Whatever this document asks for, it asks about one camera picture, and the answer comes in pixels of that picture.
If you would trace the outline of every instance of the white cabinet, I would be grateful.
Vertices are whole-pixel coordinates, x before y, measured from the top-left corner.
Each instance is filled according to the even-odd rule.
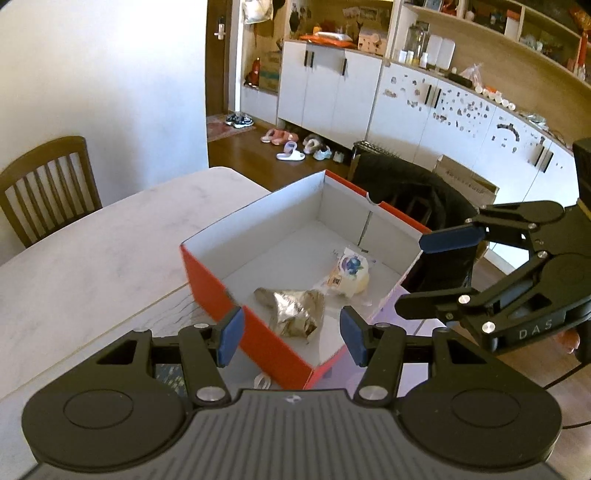
[[[552,200],[563,207],[574,205],[579,198],[574,158],[555,143],[545,142],[544,144],[546,146],[537,158],[537,175],[524,200],[526,202]],[[514,268],[522,266],[529,259],[526,250],[506,245],[497,244],[493,251]]]
[[[472,169],[496,107],[443,80],[438,87],[414,163],[432,170],[443,154]]]
[[[522,202],[538,173],[543,144],[535,128],[497,109],[472,170],[499,187],[495,203]]]
[[[309,56],[305,43],[285,42],[283,46],[277,116],[299,126],[304,115]]]
[[[309,71],[301,125],[323,137],[331,136],[337,90],[344,63],[344,50],[308,46]]]
[[[347,148],[365,139],[382,61],[345,51],[329,138]]]
[[[413,161],[434,101],[437,79],[391,63],[379,80],[368,141]]]
[[[568,207],[577,203],[578,198],[579,182],[574,157],[561,146],[552,143],[545,149],[538,163],[538,174],[525,196],[525,201],[552,200]]]

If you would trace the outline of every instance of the slipper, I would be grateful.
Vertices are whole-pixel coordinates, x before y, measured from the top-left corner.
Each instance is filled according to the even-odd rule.
[[[271,143],[273,145],[281,145],[283,143],[287,143],[287,142],[297,142],[298,141],[298,136],[296,134],[291,134],[289,132],[283,132],[283,137],[281,138],[274,138],[273,140],[271,140]]]
[[[284,161],[302,161],[305,159],[305,155],[297,150],[297,143],[289,141],[286,143],[283,153],[277,154],[277,160]]]
[[[271,128],[265,135],[261,137],[261,142],[263,143],[271,143],[271,140],[275,138],[277,134],[276,128]]]
[[[316,150],[322,146],[322,142],[317,138],[310,138],[307,142],[304,142],[304,153],[306,155],[312,155]]]

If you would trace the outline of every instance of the gold foil wrapper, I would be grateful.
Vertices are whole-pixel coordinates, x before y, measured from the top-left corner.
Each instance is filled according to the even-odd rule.
[[[308,339],[322,324],[324,294],[318,290],[258,288],[255,298],[274,310],[269,327],[280,336]]]

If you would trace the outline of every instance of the white slide sandal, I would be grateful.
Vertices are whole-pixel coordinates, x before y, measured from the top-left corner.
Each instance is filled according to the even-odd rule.
[[[277,160],[283,161],[302,161],[305,155],[297,150],[296,142],[287,142],[283,148],[283,153],[277,154]]]

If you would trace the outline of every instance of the blue finger pad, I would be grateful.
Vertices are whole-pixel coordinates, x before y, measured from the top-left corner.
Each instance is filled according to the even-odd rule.
[[[368,350],[363,346],[363,331],[345,309],[340,311],[340,335],[356,365],[366,367]]]
[[[244,334],[244,311],[238,310],[222,330],[220,347],[217,350],[217,365],[225,367],[230,363]]]
[[[459,228],[440,230],[423,235],[418,241],[421,250],[427,254],[436,254],[478,245],[486,238],[483,227],[466,225]]]

